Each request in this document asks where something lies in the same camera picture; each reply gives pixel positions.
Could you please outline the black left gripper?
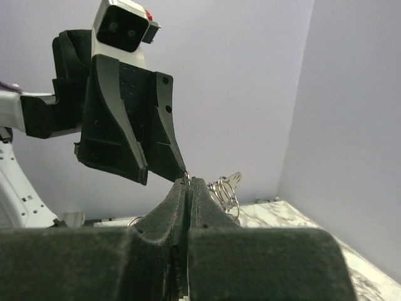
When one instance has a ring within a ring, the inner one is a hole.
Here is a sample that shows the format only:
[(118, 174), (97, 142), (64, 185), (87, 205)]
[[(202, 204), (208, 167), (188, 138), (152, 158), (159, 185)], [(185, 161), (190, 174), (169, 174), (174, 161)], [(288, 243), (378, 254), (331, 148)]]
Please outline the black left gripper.
[(93, 55), (88, 29), (61, 32), (53, 57), (55, 93), (81, 134), (75, 144), (80, 163), (142, 185), (150, 172), (171, 182), (184, 176), (170, 75)]

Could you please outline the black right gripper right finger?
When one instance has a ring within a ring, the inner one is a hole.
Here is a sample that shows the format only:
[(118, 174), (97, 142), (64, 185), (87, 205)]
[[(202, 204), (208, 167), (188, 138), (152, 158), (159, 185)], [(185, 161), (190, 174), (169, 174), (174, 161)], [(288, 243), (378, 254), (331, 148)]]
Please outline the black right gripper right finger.
[(190, 300), (229, 300), (238, 283), (240, 253), (236, 235), (241, 226), (216, 204), (205, 180), (189, 186), (187, 290)]

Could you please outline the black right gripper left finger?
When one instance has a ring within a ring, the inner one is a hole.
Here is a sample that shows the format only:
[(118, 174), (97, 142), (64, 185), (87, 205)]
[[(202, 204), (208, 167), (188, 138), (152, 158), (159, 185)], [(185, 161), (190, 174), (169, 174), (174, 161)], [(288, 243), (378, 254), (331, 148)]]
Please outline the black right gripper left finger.
[(133, 258), (127, 274), (129, 300), (179, 300), (188, 295), (189, 186), (189, 180), (176, 180), (163, 200), (167, 208), (180, 205), (171, 221), (150, 225), (141, 221), (134, 226)]

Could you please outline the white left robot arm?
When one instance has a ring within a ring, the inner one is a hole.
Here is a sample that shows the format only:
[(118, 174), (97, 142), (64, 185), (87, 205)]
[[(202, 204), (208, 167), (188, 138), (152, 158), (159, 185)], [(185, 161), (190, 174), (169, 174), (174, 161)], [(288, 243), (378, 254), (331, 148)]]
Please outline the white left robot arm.
[(184, 175), (172, 77), (93, 54), (92, 41), (87, 29), (53, 40), (51, 93), (1, 92), (1, 205), (15, 227), (123, 214), (153, 175)]

